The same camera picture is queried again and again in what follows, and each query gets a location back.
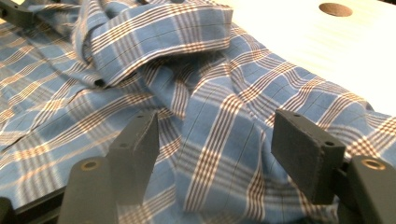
round hole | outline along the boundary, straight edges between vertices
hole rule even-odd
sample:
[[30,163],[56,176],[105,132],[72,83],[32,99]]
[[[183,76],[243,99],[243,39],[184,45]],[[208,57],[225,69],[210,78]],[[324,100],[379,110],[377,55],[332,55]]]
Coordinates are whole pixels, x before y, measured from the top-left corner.
[[361,163],[363,163],[363,165],[367,166],[370,169],[373,170],[385,170],[386,166],[384,164],[382,164],[379,161],[375,161],[375,160],[362,160]]
[[323,3],[319,5],[319,9],[322,12],[335,17],[348,17],[353,13],[352,9],[349,7],[337,3]]
[[94,81],[93,85],[98,86],[98,87],[104,87],[106,85],[106,83],[102,79],[99,79],[99,80]]
[[83,171],[91,171],[96,169],[99,166],[99,162],[97,161],[85,161],[81,165],[81,170]]
[[334,143],[333,143],[333,142],[329,142],[329,141],[325,142],[324,144],[326,144],[326,145],[329,146],[329,147],[334,146]]

shirt collar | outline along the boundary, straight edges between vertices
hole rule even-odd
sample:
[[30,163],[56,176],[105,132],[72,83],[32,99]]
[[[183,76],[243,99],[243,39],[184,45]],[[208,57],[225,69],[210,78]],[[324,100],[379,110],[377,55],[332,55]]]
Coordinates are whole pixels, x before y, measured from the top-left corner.
[[106,11],[114,6],[84,1],[72,36],[78,56],[94,64],[107,86],[152,59],[229,45],[233,14],[229,7],[137,4],[109,18]]

table surface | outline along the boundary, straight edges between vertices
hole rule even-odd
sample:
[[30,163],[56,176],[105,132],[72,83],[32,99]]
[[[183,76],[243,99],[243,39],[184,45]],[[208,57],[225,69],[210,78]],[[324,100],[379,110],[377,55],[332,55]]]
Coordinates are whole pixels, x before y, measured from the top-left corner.
[[216,2],[233,7],[233,21],[274,53],[357,93],[376,111],[396,116],[396,6],[334,0],[353,11],[335,17],[319,9],[325,0]]

shirt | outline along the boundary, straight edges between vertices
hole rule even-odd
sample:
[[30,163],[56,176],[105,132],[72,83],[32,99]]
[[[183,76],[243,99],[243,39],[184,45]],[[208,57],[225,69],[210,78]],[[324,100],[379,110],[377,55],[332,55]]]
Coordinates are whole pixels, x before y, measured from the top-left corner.
[[231,8],[140,2],[37,0],[34,28],[0,25],[0,196],[14,207],[65,186],[146,110],[160,155],[120,223],[334,222],[337,203],[310,204],[271,154],[278,108],[340,139],[347,160],[396,165],[396,118],[283,60]]

black bracket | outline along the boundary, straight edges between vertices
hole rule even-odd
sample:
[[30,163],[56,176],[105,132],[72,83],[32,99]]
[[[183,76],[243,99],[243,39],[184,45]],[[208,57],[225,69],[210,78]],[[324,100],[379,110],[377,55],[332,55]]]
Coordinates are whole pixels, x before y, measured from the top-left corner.
[[303,117],[277,110],[272,153],[312,204],[340,199],[340,223],[396,220],[396,170],[378,158],[344,161],[345,146]]
[[77,162],[67,186],[14,210],[0,198],[0,223],[118,223],[117,204],[140,204],[160,153],[156,112],[135,115],[106,157]]
[[0,19],[21,28],[33,26],[33,12],[11,0],[0,0]]

